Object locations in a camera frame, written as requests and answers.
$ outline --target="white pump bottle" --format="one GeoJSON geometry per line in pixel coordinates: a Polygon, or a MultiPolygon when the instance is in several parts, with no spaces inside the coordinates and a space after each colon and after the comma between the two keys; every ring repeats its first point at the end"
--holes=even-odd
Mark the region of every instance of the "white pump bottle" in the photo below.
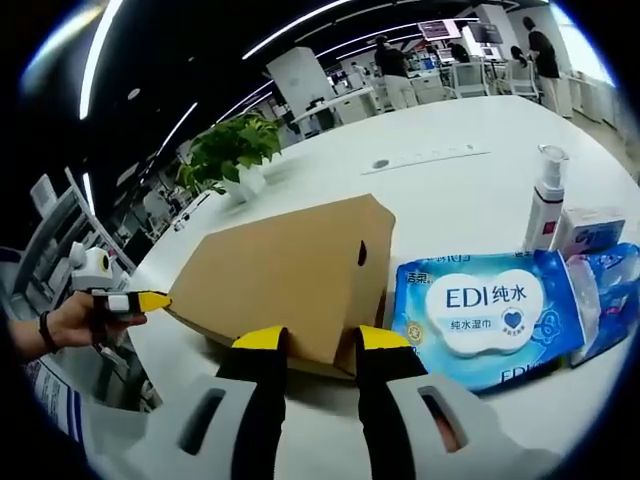
{"type": "Polygon", "coordinates": [[[539,149],[544,158],[544,167],[542,176],[533,188],[524,250],[549,249],[564,202],[561,166],[569,157],[561,148],[553,145],[540,145],[539,149]]]}

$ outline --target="blue wet wipes package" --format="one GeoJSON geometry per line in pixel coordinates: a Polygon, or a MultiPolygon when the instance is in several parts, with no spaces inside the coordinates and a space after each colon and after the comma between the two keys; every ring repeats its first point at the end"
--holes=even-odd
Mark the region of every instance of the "blue wet wipes package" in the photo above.
{"type": "Polygon", "coordinates": [[[427,371],[472,391],[584,344],[562,257],[543,250],[401,265],[391,328],[407,338],[427,371]]]}
{"type": "Polygon", "coordinates": [[[571,356],[571,365],[577,366],[629,335],[640,308],[640,248],[621,243],[599,253],[576,255],[567,266],[573,284],[583,292],[578,307],[585,345],[571,356]]]}

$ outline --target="green plant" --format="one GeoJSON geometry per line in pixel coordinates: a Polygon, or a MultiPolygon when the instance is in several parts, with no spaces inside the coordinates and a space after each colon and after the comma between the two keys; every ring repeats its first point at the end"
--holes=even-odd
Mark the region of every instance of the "green plant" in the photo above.
{"type": "Polygon", "coordinates": [[[193,140],[191,162],[180,166],[178,183],[193,193],[212,189],[224,194],[219,182],[239,183],[238,165],[262,165],[281,150],[277,122],[246,113],[216,124],[193,140]]]}

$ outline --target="white pot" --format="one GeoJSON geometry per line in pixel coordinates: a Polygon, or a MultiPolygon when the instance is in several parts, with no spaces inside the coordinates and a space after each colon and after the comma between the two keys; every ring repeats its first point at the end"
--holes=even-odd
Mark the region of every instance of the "white pot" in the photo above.
{"type": "Polygon", "coordinates": [[[244,203],[257,197],[267,186],[267,181],[258,167],[247,168],[237,165],[240,172],[240,183],[222,180],[222,186],[229,196],[237,203],[244,203]]]}

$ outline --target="black shirt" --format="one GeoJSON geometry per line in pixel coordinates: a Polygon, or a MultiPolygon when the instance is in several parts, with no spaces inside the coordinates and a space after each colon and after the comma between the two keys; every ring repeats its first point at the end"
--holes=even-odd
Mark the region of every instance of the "black shirt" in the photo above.
{"type": "Polygon", "coordinates": [[[451,45],[451,56],[460,63],[469,63],[469,53],[467,49],[459,43],[451,45]]]}
{"type": "Polygon", "coordinates": [[[395,48],[378,50],[376,52],[376,64],[380,67],[382,75],[409,78],[404,64],[404,55],[400,50],[395,48]]]}
{"type": "Polygon", "coordinates": [[[539,53],[536,58],[538,75],[547,78],[560,78],[556,51],[544,33],[537,30],[529,32],[529,49],[539,53]]]}

